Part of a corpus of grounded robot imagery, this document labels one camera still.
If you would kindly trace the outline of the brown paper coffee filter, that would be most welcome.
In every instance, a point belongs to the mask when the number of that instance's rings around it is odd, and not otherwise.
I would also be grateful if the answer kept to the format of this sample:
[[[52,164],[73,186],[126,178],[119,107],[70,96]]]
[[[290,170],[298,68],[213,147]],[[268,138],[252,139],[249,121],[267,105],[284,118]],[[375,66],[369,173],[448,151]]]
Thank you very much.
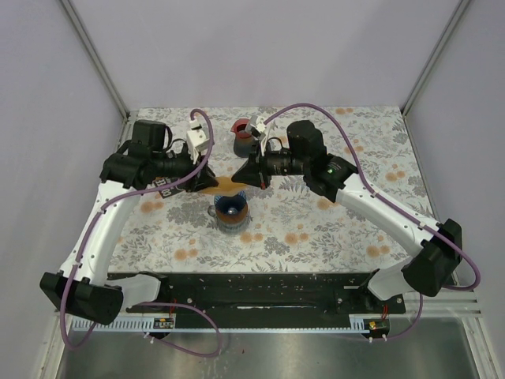
[[[247,189],[246,184],[233,182],[231,177],[221,176],[217,177],[215,180],[218,183],[217,186],[202,189],[200,193],[212,196],[232,197]]]

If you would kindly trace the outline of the blue plastic coffee dripper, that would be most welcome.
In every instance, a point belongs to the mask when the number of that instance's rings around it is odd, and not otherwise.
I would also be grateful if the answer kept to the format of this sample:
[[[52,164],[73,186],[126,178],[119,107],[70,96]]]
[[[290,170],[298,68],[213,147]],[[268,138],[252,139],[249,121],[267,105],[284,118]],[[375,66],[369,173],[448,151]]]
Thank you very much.
[[[214,207],[225,216],[235,216],[245,209],[247,197],[244,191],[233,196],[218,195],[214,197]]]

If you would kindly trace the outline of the orange coffee filter box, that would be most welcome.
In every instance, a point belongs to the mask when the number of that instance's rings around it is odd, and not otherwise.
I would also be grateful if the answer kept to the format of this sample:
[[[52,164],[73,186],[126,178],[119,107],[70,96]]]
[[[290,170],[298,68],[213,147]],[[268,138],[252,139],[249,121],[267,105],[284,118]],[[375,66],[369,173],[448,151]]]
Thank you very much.
[[[168,197],[175,196],[179,193],[184,192],[185,190],[181,186],[171,186],[168,187],[169,184],[176,182],[177,178],[169,178],[169,177],[158,177],[153,182],[152,185],[155,188],[158,188],[157,197],[162,199],[167,199]]]

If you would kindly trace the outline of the clear glass server pitcher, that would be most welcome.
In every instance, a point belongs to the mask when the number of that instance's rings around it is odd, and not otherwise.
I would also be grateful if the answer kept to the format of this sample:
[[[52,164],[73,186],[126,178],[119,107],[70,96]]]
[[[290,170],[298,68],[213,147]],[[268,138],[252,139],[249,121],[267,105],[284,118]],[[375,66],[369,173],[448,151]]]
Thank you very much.
[[[208,207],[208,215],[215,221],[217,228],[225,234],[235,235],[243,232],[249,225],[249,209],[245,209],[235,216],[225,216],[215,210],[214,205]]]

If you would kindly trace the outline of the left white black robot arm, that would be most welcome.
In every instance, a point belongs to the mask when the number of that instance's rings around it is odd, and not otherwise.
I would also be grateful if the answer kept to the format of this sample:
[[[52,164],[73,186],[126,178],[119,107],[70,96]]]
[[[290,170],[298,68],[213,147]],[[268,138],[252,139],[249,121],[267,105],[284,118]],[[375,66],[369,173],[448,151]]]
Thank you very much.
[[[104,162],[92,211],[76,245],[60,269],[44,273],[39,283],[61,314],[108,325],[142,302],[155,312],[169,307],[171,293],[154,275],[109,280],[107,273],[127,219],[140,198],[154,191],[157,178],[168,178],[167,190],[188,193],[217,184],[208,166],[213,132],[191,114],[180,152],[171,151],[172,137],[166,124],[138,120],[131,138]]]

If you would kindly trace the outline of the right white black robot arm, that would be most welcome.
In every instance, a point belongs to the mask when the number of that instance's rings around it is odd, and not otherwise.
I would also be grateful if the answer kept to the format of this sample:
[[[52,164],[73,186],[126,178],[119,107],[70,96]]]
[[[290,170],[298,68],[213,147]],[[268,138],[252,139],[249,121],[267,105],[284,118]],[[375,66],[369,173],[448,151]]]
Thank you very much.
[[[233,182],[265,190],[274,176],[300,175],[312,192],[362,215],[409,254],[405,262],[371,274],[359,293],[364,310],[375,313],[411,291],[435,297],[446,286],[462,260],[457,223],[423,216],[365,183],[355,165],[327,151],[323,134],[308,120],[288,125],[288,145],[279,150],[270,148],[270,128],[261,120],[250,119],[245,132],[254,141]]]

